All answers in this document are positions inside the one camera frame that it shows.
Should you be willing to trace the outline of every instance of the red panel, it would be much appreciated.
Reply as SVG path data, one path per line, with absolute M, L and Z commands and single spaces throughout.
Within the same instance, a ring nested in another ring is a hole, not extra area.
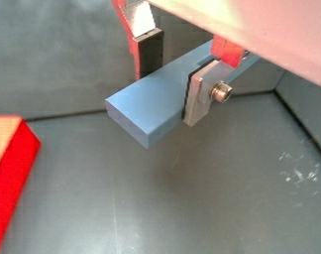
M 218 35 L 214 35 L 211 55 L 221 58 L 222 61 L 233 67 L 241 63 L 243 48 L 227 41 Z
M 39 147 L 41 142 L 22 120 L 0 159 L 0 242 Z

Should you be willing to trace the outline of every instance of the metal bracket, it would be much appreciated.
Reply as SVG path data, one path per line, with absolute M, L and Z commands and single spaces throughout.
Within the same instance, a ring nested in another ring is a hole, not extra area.
M 225 102 L 231 95 L 229 83 L 251 67 L 259 57 L 249 54 L 238 68 L 222 61 L 213 61 L 191 75 L 183 121 L 194 126 L 207 115 L 211 102 Z
M 129 5 L 126 0 L 111 2 L 127 34 L 134 56 L 135 79 L 139 79 L 163 65 L 165 33 L 155 28 L 150 4 L 146 1 L 137 1 Z

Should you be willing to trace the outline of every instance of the gray floor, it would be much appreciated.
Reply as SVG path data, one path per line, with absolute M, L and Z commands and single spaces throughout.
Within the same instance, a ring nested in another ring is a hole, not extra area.
M 321 154 L 273 94 L 150 150 L 105 113 L 30 125 L 45 145 L 2 254 L 321 254 Z

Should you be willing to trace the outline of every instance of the metal plate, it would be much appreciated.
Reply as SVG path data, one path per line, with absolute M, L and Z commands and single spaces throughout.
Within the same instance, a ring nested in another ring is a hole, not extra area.
M 134 37 L 139 37 L 155 29 L 150 4 L 146 1 L 138 1 L 127 5 L 122 8 L 122 11 Z

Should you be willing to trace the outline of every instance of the white panel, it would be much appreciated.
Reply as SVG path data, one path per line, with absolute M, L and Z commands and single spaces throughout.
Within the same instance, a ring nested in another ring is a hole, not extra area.
M 149 0 L 321 85 L 321 0 Z

